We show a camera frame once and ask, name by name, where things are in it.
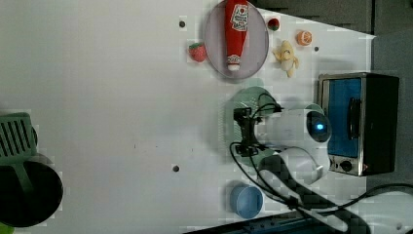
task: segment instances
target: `plate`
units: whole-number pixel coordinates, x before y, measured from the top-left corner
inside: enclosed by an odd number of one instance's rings
[[[268,31],[258,10],[248,3],[248,32],[241,56],[241,67],[230,71],[227,67],[227,48],[225,42],[225,6],[227,1],[216,5],[206,21],[204,41],[206,52],[212,66],[228,78],[245,79],[255,74],[264,64],[268,54]]]

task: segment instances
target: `white tabletop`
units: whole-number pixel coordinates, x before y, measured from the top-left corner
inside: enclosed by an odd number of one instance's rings
[[[225,101],[261,85],[290,107],[316,99],[321,73],[370,69],[371,36],[260,11],[281,21],[268,58],[228,82],[186,53],[217,2],[0,3],[0,108],[29,111],[65,189],[54,218],[16,233],[182,233],[240,221],[226,204],[229,185],[245,178],[223,143]],[[313,33],[311,46],[297,46],[300,29]],[[300,59],[290,79],[271,53],[281,40]],[[330,173],[314,187],[349,199],[365,178]],[[259,216],[287,211],[266,200]]]

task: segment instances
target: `dustpan handle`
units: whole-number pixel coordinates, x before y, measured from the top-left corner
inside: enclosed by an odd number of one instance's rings
[[[33,184],[28,177],[24,164],[13,164],[16,175],[18,176],[21,188],[23,190],[25,202],[28,208],[31,210],[31,215],[37,214],[42,211],[40,207],[40,201],[34,193]]]
[[[30,178],[24,168],[23,164],[13,164],[13,168],[15,169],[16,175],[18,176],[21,188],[23,192],[31,193],[33,192],[33,184],[31,184]]]

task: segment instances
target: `blue cup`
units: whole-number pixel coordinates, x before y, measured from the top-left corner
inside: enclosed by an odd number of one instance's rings
[[[231,191],[231,209],[235,214],[243,218],[257,216],[261,211],[262,204],[262,193],[254,186],[240,184]]]

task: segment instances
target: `ketchup bottle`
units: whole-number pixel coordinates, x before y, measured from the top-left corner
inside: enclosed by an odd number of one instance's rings
[[[240,69],[241,55],[248,25],[246,0],[228,0],[225,7],[225,40],[227,43],[228,69]]]

